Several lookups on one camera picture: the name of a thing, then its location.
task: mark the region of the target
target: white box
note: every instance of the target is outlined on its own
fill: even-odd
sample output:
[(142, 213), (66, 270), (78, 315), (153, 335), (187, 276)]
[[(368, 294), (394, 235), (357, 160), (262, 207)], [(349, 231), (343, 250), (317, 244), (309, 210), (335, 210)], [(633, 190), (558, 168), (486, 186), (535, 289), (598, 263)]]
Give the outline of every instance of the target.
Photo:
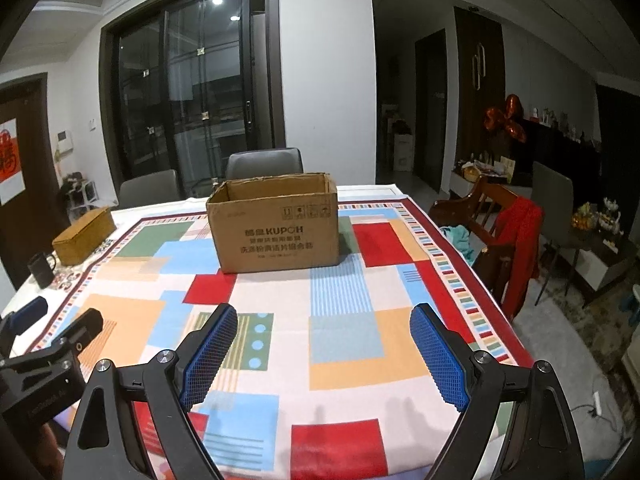
[(394, 137), (394, 171), (414, 168), (414, 136), (396, 134)]

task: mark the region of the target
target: wooden chair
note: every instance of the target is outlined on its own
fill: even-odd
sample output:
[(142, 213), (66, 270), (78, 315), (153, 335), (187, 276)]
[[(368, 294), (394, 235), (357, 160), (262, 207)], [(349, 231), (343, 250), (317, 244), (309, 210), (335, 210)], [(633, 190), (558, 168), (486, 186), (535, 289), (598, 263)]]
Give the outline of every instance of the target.
[(438, 200), (429, 209), (429, 216), (439, 226), (463, 225), (486, 245), (478, 254), (473, 270), (491, 292), (498, 304), (502, 303), (504, 288), (511, 274), (515, 247), (499, 244), (494, 236), (495, 223), (487, 228), (489, 216), (510, 207), (517, 195), (500, 184), (489, 184), (484, 176), (476, 181), (469, 195), (458, 200)]

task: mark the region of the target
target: glass door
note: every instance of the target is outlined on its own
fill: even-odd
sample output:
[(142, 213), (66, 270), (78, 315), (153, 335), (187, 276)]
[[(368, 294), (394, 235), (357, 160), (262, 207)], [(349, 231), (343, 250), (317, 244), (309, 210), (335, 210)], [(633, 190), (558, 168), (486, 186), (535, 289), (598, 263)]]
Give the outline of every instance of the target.
[(165, 15), (168, 106), (187, 194), (209, 192), (229, 155), (257, 149), (249, 0), (192, 0)]
[(172, 165), (161, 105), (160, 19), (120, 38), (118, 83), (127, 178)]

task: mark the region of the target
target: wooden door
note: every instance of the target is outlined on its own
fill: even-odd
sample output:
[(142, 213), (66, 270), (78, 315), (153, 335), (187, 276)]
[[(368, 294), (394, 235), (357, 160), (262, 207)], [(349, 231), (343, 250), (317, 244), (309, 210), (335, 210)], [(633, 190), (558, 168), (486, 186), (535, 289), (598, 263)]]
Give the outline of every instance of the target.
[(447, 125), (447, 37), (444, 29), (415, 42), (414, 173), (440, 191)]
[(459, 7), (454, 12), (460, 74), (456, 160), (466, 160), (489, 149), (484, 111), (504, 108), (504, 45), (500, 23)]
[[(39, 251), (50, 252), (53, 238), (69, 225), (57, 199), (45, 95), (46, 74), (0, 87), (0, 124), (15, 119), (24, 181), (24, 191), (9, 200), (5, 196), (0, 205), (0, 258), (16, 289), (30, 275), (29, 259)], [(3, 157), (2, 163), (12, 168), (14, 160), (7, 166)]]

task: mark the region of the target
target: screw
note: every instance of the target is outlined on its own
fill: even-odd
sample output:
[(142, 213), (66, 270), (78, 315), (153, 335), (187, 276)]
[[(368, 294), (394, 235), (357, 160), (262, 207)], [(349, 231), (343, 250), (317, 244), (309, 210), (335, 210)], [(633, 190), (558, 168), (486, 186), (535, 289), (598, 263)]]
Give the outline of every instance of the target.
[(474, 358), (481, 365), (487, 364), (492, 359), (491, 354), (489, 354), (489, 352), (485, 352), (484, 350), (478, 350), (474, 352)]
[(110, 366), (111, 366), (111, 361), (109, 361), (108, 359), (100, 359), (95, 364), (95, 369), (98, 370), (99, 372), (103, 372), (105, 370), (108, 370)]
[(171, 359), (174, 358), (174, 355), (175, 353), (173, 350), (162, 350), (158, 352), (156, 359), (158, 359), (158, 362), (160, 363), (168, 363)]
[(540, 370), (544, 374), (548, 374), (551, 370), (553, 370), (551, 365), (546, 361), (538, 361), (536, 366), (538, 367), (538, 370)]

